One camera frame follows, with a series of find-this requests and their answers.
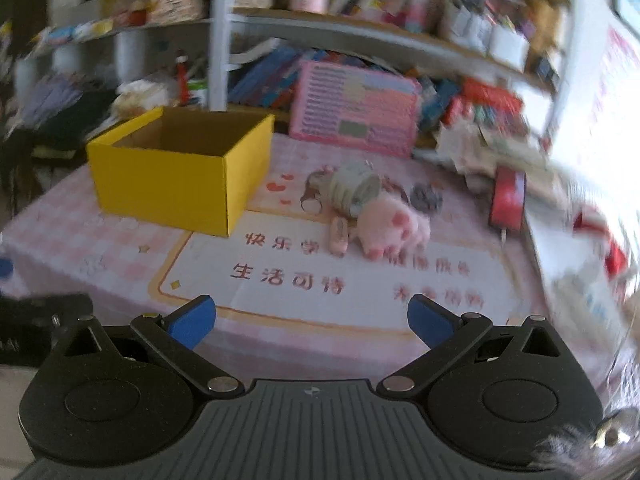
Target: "yellow box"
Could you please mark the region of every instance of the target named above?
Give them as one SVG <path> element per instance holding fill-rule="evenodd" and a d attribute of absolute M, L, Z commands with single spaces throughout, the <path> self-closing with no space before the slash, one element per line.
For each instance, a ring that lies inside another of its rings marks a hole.
<path fill-rule="evenodd" d="M 87 146 L 109 213 L 228 237 L 269 169 L 273 115 L 155 108 Z"/>

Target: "pink plush toy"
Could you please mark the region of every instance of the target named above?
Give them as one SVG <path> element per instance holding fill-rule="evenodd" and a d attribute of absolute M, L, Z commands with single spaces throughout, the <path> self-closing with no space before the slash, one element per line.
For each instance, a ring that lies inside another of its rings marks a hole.
<path fill-rule="evenodd" d="M 387 193 L 367 202 L 353 235 L 360 239 L 365 256 L 372 261 L 384 254 L 398 256 L 429 241 L 429 219 Z"/>

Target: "pink checkered tablecloth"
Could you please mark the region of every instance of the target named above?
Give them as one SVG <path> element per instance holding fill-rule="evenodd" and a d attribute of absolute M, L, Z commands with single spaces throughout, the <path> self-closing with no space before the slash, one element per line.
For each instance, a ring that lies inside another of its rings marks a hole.
<path fill-rule="evenodd" d="M 497 235 L 486 227 L 486 212 L 478 209 L 463 181 L 421 162 L 276 134 L 270 173 L 248 209 L 292 218 L 327 216 L 327 211 L 314 210 L 313 200 L 301 200 L 305 176 L 358 158 L 372 162 L 376 171 L 388 176 L 390 186 L 408 192 L 413 183 L 426 178 L 440 188 L 444 206 L 432 221 L 433 239 L 502 251 L 521 297 L 521 303 L 513 306 L 514 316 L 546 313 L 540 279 L 520 241 L 510 239 L 501 248 Z M 84 166 L 2 232 L 2 245 L 16 272 L 0 288 L 15 296 L 87 292 L 103 324 L 128 324 L 142 312 L 167 313 L 175 301 L 165 301 L 158 294 L 158 275 L 186 235 L 180 229 L 102 213 L 90 170 Z M 323 328 L 291 331 L 277 324 L 255 324 L 240 313 L 218 316 L 216 328 L 197 348 L 245 381 L 256 377 L 377 381 L 425 350 L 414 336 Z"/>

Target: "white metal pole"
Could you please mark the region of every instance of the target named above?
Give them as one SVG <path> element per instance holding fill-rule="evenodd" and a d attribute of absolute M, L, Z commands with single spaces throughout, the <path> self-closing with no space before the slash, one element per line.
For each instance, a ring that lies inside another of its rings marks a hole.
<path fill-rule="evenodd" d="M 209 110 L 226 110 L 227 65 L 234 0 L 211 0 L 209 38 Z"/>

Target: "red smartphone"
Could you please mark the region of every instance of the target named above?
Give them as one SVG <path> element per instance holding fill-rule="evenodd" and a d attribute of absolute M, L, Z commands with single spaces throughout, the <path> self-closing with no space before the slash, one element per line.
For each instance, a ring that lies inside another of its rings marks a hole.
<path fill-rule="evenodd" d="M 489 225 L 519 232 L 524 217 L 524 197 L 527 175 L 506 166 L 495 168 L 494 199 L 489 213 Z"/>

